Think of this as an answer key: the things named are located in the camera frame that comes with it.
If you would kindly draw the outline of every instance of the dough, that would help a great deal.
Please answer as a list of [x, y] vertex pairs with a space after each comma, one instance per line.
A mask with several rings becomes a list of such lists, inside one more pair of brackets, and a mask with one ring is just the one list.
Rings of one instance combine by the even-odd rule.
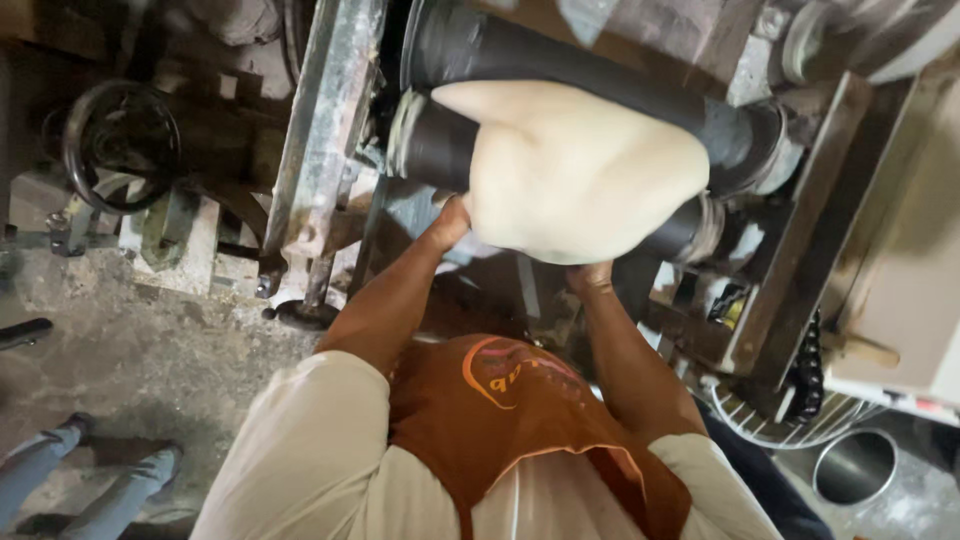
[[493, 246], [557, 264], [609, 260], [707, 187], [693, 135], [572, 86], [478, 81], [432, 98], [480, 124], [465, 202]]

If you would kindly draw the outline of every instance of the shirt sleeve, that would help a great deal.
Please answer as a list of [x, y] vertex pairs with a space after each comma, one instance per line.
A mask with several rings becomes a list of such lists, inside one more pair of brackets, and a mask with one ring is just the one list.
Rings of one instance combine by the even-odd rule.
[[253, 400], [193, 538], [346, 533], [387, 450], [390, 385], [343, 352], [276, 372]]
[[684, 538], [717, 537], [719, 529], [730, 538], [781, 539], [750, 488], [708, 437], [696, 433], [667, 435], [648, 448], [690, 492], [692, 507]]

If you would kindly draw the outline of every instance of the orange apron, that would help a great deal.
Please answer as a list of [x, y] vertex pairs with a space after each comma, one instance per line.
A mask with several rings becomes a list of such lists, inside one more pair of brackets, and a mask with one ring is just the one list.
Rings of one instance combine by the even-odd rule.
[[680, 537], [686, 486], [631, 437], [565, 362], [527, 343], [476, 334], [404, 351], [390, 395], [390, 444], [450, 494], [461, 537], [470, 512], [522, 458], [586, 454], [650, 540]]

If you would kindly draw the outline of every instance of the metal bucket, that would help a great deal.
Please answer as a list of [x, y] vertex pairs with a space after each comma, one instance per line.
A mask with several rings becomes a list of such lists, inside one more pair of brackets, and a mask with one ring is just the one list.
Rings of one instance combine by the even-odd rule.
[[882, 430], [850, 430], [825, 447], [779, 452], [777, 461], [828, 503], [865, 503], [893, 480], [897, 443]]

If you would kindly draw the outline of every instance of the white shirt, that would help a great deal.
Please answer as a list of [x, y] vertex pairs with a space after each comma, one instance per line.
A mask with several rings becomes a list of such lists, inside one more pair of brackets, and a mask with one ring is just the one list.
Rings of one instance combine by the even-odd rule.
[[[387, 444], [390, 385], [342, 352], [274, 374], [213, 482], [194, 539], [458, 539], [449, 494]], [[649, 447], [686, 484], [682, 538], [780, 539], [720, 449], [697, 434]], [[477, 540], [644, 539], [582, 455], [519, 461], [472, 510]]]

